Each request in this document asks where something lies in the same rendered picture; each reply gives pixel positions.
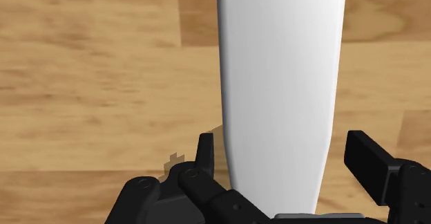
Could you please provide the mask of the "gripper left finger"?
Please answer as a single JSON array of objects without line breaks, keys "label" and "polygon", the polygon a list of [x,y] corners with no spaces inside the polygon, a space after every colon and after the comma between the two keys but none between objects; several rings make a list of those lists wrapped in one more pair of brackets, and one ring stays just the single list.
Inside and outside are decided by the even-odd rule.
[{"label": "gripper left finger", "polygon": [[243,195],[213,178],[213,143],[212,133],[201,134],[195,160],[174,165],[163,182],[128,180],[104,224],[269,224]]}]

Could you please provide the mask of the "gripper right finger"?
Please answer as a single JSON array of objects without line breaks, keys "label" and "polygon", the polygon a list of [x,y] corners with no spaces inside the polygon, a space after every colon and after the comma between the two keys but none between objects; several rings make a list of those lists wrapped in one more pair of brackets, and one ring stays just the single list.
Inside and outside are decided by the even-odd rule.
[{"label": "gripper right finger", "polygon": [[387,224],[431,224],[431,170],[392,157],[364,131],[347,133],[344,163],[378,206]]}]

